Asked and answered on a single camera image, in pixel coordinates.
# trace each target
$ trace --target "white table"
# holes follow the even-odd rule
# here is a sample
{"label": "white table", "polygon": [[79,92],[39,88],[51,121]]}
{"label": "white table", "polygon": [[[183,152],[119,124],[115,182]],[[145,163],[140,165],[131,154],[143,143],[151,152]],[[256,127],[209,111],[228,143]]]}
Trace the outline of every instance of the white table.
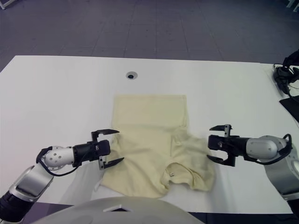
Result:
{"label": "white table", "polygon": [[[126,79],[128,71],[138,78]],[[91,131],[109,128],[117,94],[185,94],[189,129],[198,137],[227,123],[232,134],[244,137],[296,136],[299,128],[276,92],[259,63],[16,56],[0,73],[0,194],[42,148],[85,143]],[[293,142],[299,146],[298,138]],[[263,166],[237,158],[235,168],[216,164],[215,169],[211,192],[172,185],[162,199],[195,212],[291,213]],[[120,196],[95,189],[99,179],[97,162],[85,164],[55,178],[39,201],[79,204]]]}

